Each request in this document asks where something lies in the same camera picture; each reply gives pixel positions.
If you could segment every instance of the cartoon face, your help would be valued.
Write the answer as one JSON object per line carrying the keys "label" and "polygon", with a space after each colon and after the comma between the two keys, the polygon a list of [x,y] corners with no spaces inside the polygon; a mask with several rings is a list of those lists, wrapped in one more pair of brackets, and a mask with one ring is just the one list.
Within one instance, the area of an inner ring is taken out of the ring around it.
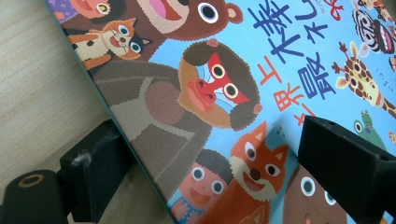
{"label": "cartoon face", "polygon": [[242,11],[222,0],[137,0],[150,22],[163,35],[193,40],[220,32],[228,22],[242,21]]}
{"label": "cartoon face", "polygon": [[392,54],[395,51],[394,41],[387,28],[379,20],[373,18],[363,10],[353,11],[353,20],[358,36],[374,52],[380,50]]}
{"label": "cartoon face", "polygon": [[177,100],[212,126],[239,130],[261,111],[257,85],[247,74],[248,66],[216,39],[193,44],[180,63]]}
{"label": "cartoon face", "polygon": [[366,7],[367,9],[372,9],[374,7],[374,2],[377,0],[359,0],[358,4],[361,7]]}
{"label": "cartoon face", "polygon": [[148,40],[140,38],[134,32],[135,18],[128,21],[112,21],[105,28],[104,40],[116,55],[122,59],[135,59],[141,55]]}
{"label": "cartoon face", "polygon": [[101,18],[110,12],[108,0],[70,0],[78,13],[88,19]]}
{"label": "cartoon face", "polygon": [[356,95],[368,101],[370,105],[382,105],[384,97],[364,63],[355,57],[350,59],[346,63],[346,77],[337,80],[337,87],[344,88],[348,85]]}
{"label": "cartoon face", "polygon": [[347,213],[332,195],[299,165],[286,189],[283,223],[347,224]]}
{"label": "cartoon face", "polygon": [[269,201],[283,185],[288,146],[270,150],[265,144],[266,123],[242,136],[231,152],[231,168],[238,184],[255,200]]}
{"label": "cartoon face", "polygon": [[194,208],[207,211],[227,186],[219,175],[195,162],[179,189]]}

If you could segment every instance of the cartoon cat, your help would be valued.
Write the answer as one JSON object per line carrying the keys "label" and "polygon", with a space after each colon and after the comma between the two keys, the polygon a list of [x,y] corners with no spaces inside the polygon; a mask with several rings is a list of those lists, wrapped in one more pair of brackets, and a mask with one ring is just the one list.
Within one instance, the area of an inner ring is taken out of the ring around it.
{"label": "cartoon cat", "polygon": [[136,18],[111,21],[103,31],[90,30],[85,35],[68,38],[87,70],[110,61],[110,52],[124,60],[133,60],[139,58],[144,46],[150,43],[134,31],[135,22]]}

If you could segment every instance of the wooden surface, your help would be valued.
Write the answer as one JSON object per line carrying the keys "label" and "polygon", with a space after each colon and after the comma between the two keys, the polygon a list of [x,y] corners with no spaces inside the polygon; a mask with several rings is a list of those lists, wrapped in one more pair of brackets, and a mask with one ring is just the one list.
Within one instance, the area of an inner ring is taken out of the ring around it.
{"label": "wooden surface", "polygon": [[[59,158],[108,119],[90,82],[41,0],[0,8],[0,202],[14,178],[59,169]],[[171,223],[134,165],[101,223]]]}

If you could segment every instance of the book cover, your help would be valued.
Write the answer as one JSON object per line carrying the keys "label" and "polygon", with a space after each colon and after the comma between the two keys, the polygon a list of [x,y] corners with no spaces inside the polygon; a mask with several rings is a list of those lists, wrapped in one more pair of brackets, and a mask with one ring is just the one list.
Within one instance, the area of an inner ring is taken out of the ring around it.
{"label": "book cover", "polygon": [[307,115],[396,154],[380,0],[46,3],[178,223],[354,223],[297,162]]}

